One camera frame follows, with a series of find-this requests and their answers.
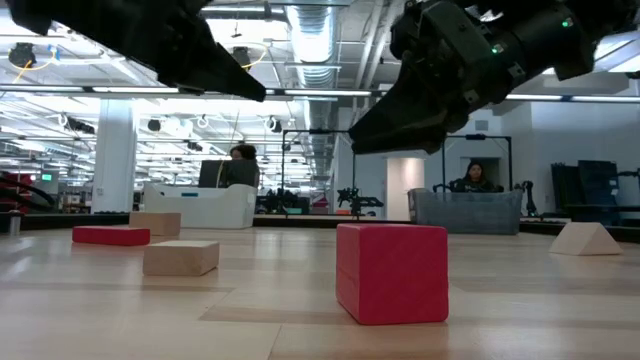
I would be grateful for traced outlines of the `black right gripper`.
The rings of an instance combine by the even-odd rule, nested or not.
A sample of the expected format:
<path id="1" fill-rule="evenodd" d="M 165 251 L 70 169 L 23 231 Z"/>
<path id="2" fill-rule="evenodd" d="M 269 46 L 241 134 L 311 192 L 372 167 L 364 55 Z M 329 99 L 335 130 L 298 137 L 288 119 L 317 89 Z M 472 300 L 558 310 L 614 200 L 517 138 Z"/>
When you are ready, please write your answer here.
<path id="1" fill-rule="evenodd" d="M 408 2 L 392 26 L 401 60 L 394 85 L 349 130 L 356 154 L 441 149 L 448 120 L 509 92 L 487 31 L 453 0 Z"/>

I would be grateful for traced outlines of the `red cube block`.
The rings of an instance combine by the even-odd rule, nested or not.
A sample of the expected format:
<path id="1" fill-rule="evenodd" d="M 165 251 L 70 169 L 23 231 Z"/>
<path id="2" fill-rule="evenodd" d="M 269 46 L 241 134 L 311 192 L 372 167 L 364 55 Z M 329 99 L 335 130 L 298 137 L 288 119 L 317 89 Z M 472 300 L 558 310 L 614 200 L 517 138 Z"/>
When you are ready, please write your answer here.
<path id="1" fill-rule="evenodd" d="M 449 316 L 443 227 L 340 224 L 335 274 L 338 303 L 362 325 L 443 322 Z"/>

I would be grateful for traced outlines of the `natural wood rectangular block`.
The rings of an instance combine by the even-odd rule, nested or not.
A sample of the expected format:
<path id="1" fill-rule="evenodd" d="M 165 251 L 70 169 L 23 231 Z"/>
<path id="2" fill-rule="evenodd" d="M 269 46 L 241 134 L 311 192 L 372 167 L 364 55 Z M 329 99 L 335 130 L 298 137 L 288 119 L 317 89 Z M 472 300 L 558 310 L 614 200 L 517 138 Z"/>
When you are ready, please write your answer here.
<path id="1" fill-rule="evenodd" d="M 181 231 L 180 213 L 132 212 L 129 226 L 149 229 L 152 236 L 178 236 Z"/>

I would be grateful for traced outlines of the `small natural wood block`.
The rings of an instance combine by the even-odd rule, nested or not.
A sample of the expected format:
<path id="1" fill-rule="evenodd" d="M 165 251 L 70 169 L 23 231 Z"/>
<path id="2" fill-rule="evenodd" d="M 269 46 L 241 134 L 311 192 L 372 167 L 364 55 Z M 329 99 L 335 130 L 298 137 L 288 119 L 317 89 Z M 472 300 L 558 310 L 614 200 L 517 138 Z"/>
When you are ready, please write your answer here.
<path id="1" fill-rule="evenodd" d="M 202 276 L 219 264 L 217 241 L 172 240 L 149 245 L 143 256 L 145 276 Z"/>

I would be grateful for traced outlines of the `red long block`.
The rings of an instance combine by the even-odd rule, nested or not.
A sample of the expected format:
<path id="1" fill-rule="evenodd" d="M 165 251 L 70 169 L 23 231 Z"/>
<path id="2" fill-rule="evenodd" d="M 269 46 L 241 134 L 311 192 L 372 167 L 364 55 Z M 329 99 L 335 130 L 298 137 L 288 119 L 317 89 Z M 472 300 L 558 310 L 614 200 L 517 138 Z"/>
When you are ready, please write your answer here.
<path id="1" fill-rule="evenodd" d="M 151 241 L 151 232 L 144 228 L 77 226 L 72 229 L 72 241 L 94 245 L 146 246 Z"/>

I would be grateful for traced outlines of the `natural wood triangle block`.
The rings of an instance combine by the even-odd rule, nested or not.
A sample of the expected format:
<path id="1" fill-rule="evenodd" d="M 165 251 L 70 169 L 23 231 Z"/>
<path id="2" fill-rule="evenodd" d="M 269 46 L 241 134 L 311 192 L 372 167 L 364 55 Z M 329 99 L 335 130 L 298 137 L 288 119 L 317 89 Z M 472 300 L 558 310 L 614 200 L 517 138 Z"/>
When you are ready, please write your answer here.
<path id="1" fill-rule="evenodd" d="M 570 222 L 554 239 L 549 252 L 571 256 L 598 256 L 621 255 L 623 250 L 602 224 Z"/>

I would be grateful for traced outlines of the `long ceiling light bar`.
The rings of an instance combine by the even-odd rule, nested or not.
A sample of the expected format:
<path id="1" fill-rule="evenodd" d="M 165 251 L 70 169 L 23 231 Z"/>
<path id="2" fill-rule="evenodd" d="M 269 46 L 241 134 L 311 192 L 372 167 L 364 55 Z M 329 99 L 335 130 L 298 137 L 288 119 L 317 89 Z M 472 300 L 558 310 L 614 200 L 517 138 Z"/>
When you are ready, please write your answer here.
<path id="1" fill-rule="evenodd" d="M 373 97 L 381 98 L 387 91 L 380 90 L 333 90 L 333 89 L 267 89 L 268 96 L 302 96 L 302 97 Z M 548 94 L 509 94 L 506 101 L 527 102 L 572 102 L 572 103 L 604 103 L 604 104 L 638 104 L 640 96 L 605 96 L 605 95 L 548 95 Z"/>

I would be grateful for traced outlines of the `person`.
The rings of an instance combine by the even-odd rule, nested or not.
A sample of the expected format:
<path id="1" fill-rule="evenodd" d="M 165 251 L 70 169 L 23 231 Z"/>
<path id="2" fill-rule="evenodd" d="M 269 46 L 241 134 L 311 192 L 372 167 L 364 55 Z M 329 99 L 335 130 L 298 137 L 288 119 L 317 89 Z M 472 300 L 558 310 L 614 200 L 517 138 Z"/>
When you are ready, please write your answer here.
<path id="1" fill-rule="evenodd" d="M 239 144 L 231 149 L 232 175 L 242 184 L 258 187 L 260 170 L 257 163 L 257 151 L 253 145 Z"/>
<path id="2" fill-rule="evenodd" d="M 472 160 L 467 166 L 465 175 L 451 183 L 451 191 L 454 193 L 501 193 L 504 188 L 489 181 L 482 164 Z"/>

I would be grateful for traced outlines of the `black monitor screen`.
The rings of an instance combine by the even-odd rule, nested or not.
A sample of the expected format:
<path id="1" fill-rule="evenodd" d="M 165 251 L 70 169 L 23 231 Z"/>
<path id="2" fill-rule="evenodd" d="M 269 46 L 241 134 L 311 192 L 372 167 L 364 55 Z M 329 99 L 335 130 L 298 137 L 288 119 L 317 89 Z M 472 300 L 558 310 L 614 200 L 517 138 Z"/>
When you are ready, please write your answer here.
<path id="1" fill-rule="evenodd" d="M 242 184 L 258 187 L 260 171 L 255 160 L 204 160 L 199 188 L 228 188 Z"/>

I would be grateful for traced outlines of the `dark grey translucent bin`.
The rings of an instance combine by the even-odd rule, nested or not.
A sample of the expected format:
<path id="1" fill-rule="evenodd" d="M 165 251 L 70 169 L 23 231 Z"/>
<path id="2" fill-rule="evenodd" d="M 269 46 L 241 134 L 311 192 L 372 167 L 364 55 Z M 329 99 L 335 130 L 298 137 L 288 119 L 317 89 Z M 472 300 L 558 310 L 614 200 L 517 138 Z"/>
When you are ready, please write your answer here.
<path id="1" fill-rule="evenodd" d="M 410 221 L 438 226 L 453 234 L 516 235 L 523 192 L 434 193 L 424 188 L 408 192 Z"/>

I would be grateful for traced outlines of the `white plastic bin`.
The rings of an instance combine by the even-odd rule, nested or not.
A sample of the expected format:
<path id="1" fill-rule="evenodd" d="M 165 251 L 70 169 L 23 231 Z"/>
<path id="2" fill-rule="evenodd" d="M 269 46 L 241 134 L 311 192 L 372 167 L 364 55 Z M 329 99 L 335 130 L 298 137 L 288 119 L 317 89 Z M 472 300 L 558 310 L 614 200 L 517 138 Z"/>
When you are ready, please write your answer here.
<path id="1" fill-rule="evenodd" d="M 245 229 L 253 226 L 257 189 L 248 185 L 198 188 L 146 183 L 143 192 L 146 212 L 179 213 L 182 228 Z"/>

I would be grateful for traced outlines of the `dark blue stacked crates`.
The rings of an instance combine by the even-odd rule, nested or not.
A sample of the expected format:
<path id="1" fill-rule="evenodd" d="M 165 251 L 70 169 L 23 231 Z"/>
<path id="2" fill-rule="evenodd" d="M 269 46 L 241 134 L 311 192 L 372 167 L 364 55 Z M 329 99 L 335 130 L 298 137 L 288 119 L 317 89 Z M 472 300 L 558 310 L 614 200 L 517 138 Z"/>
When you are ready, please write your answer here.
<path id="1" fill-rule="evenodd" d="M 576 166 L 551 165 L 551 176 L 558 210 L 568 205 L 617 204 L 619 190 L 617 165 L 611 161 L 579 160 Z"/>

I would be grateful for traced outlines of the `black gantry frame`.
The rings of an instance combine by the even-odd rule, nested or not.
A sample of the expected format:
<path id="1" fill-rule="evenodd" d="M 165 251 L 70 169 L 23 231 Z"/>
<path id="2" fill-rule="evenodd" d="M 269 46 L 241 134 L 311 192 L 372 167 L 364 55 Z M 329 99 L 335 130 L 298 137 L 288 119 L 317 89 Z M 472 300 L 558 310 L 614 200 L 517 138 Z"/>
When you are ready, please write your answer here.
<path id="1" fill-rule="evenodd" d="M 465 141 L 487 141 L 492 140 L 494 143 L 497 140 L 504 140 L 507 144 L 507 147 L 503 149 L 507 153 L 507 163 L 508 163 L 508 184 L 509 190 L 514 189 L 514 179 L 513 179 L 513 140 L 511 136 L 498 136 L 498 135 L 485 135 L 485 134 L 467 134 L 467 135 L 448 135 L 441 149 L 441 174 L 442 174 L 442 183 L 447 183 L 447 173 L 446 173 L 446 152 L 447 152 L 447 141 L 454 139 L 463 139 Z"/>
<path id="2" fill-rule="evenodd" d="M 356 156 L 346 130 L 283 131 L 279 188 L 308 197 L 311 214 L 349 214 L 351 204 L 340 202 L 339 191 L 353 190 L 355 175 Z"/>

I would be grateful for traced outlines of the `round silver ceiling duct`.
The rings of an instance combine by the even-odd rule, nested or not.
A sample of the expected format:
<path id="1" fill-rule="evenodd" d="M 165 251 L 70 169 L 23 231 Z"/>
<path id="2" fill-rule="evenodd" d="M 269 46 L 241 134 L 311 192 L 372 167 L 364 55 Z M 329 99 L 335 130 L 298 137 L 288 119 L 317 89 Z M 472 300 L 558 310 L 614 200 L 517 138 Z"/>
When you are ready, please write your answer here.
<path id="1" fill-rule="evenodd" d="M 336 75 L 330 64 L 337 54 L 337 11 L 328 6 L 287 6 L 285 10 L 300 86 L 331 88 Z"/>

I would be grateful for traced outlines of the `black aluminium table frame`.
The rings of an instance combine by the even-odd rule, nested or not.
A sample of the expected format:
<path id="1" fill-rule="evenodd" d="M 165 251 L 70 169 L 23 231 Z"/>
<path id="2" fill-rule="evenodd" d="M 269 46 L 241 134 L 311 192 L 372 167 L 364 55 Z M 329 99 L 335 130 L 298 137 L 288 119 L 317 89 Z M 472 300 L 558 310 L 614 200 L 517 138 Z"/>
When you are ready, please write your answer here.
<path id="1" fill-rule="evenodd" d="M 277 227 L 277 228 L 309 228 L 309 229 L 335 229 L 341 223 L 383 223 L 383 224 L 408 224 L 408 221 L 387 221 L 373 218 L 350 217 L 341 215 L 255 215 L 251 225 L 253 227 Z M 63 214 L 63 213 L 27 213 L 22 216 L 20 229 L 47 230 L 65 229 L 84 225 L 127 225 L 129 213 L 107 212 L 102 214 Z M 521 233 L 540 235 L 558 235 L 563 224 L 559 222 L 523 221 L 520 223 Z M 606 228 L 609 234 L 618 242 L 640 244 L 640 227 L 609 226 Z"/>

